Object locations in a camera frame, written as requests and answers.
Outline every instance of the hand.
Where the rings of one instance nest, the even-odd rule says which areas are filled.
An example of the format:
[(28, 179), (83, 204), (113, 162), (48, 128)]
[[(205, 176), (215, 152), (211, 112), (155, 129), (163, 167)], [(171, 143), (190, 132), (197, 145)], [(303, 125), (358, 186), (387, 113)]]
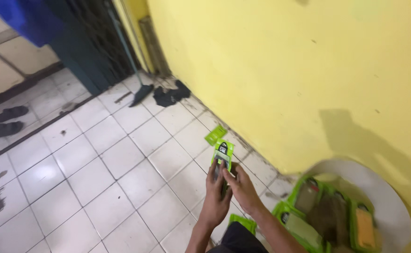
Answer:
[(221, 199), (221, 185), (224, 183), (222, 170), (226, 170), (224, 163), (220, 165), (220, 173), (217, 180), (214, 180), (215, 168), (218, 163), (214, 159), (212, 166), (209, 168), (205, 187), (204, 205), (202, 206), (201, 214), (199, 215), (198, 223), (204, 223), (209, 229), (217, 227), (226, 217), (229, 211), (229, 204), (232, 198), (232, 189), (228, 189), (226, 195)]
[(242, 209), (248, 215), (253, 215), (255, 212), (263, 210), (265, 206), (257, 195), (248, 174), (246, 174), (240, 164), (232, 163), (232, 168), (235, 168), (235, 178), (226, 169), (223, 169), (222, 173), (231, 186), (233, 194)]

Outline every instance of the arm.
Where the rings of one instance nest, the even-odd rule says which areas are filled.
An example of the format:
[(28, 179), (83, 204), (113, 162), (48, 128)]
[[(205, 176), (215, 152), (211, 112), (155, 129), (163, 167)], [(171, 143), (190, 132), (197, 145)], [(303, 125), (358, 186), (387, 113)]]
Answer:
[(227, 170), (223, 170), (222, 173), (231, 185), (238, 203), (257, 222), (272, 249), (276, 253), (307, 253), (278, 219), (266, 209), (243, 168), (237, 164), (235, 171), (236, 178)]
[(205, 182), (206, 194), (204, 205), (202, 206), (198, 222), (195, 227), (193, 227), (193, 232), (191, 233), (190, 241), (188, 242), (185, 251), (186, 253), (206, 252), (212, 231), (215, 227), (221, 224), (229, 211), (232, 190), (228, 189), (224, 199), (221, 199), (221, 185), (224, 183), (222, 171), (227, 170), (224, 167), (224, 163), (222, 163), (220, 166), (220, 174), (215, 181), (214, 170), (217, 162), (217, 159), (215, 159), (212, 166), (209, 168)]

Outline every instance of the black sandal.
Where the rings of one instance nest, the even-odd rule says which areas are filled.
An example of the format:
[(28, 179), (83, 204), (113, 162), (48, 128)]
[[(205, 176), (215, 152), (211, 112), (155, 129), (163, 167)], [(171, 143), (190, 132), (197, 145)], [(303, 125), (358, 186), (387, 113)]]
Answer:
[(0, 124), (0, 138), (9, 135), (14, 135), (23, 129), (24, 123), (21, 121)]
[(18, 118), (29, 112), (26, 106), (17, 106), (13, 108), (4, 109), (0, 114), (0, 123), (5, 122), (12, 118)]

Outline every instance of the blue object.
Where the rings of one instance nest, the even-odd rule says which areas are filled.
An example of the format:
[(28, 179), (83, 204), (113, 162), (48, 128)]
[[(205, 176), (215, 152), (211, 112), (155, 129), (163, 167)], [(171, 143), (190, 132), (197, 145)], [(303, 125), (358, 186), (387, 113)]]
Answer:
[(44, 0), (0, 0), (0, 17), (37, 47), (49, 43), (63, 30)]

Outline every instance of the dark shorts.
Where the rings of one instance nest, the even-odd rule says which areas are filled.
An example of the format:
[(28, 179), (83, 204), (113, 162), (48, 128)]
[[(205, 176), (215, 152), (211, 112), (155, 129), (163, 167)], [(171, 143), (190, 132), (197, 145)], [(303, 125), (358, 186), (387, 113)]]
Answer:
[(208, 253), (268, 253), (268, 251), (246, 227), (235, 221), (226, 230), (221, 244)]

